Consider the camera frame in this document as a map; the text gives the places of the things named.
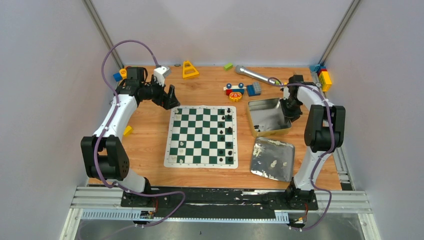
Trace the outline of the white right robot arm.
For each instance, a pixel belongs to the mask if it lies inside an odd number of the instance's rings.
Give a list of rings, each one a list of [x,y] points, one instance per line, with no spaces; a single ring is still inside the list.
[[[312,198],[317,189],[316,179],[325,161],[343,144],[346,109],[329,102],[315,83],[304,81],[299,74],[290,77],[283,90],[288,91],[288,97],[281,100],[285,119],[293,123],[302,115],[301,106],[308,109],[304,130],[305,156],[285,195],[286,204],[298,209],[306,198]]]

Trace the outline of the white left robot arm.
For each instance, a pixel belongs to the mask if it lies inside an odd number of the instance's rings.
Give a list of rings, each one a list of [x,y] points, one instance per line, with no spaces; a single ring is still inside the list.
[[[115,76],[120,77],[122,82],[115,89],[104,121],[91,136],[83,137],[80,142],[87,176],[103,181],[105,186],[135,192],[133,198],[142,207],[152,203],[153,193],[148,179],[130,168],[122,138],[131,116],[142,101],[152,101],[165,110],[180,106],[175,87],[170,85],[165,91],[165,78],[170,73],[168,66],[158,66],[148,81],[148,71],[144,67],[121,69]]]

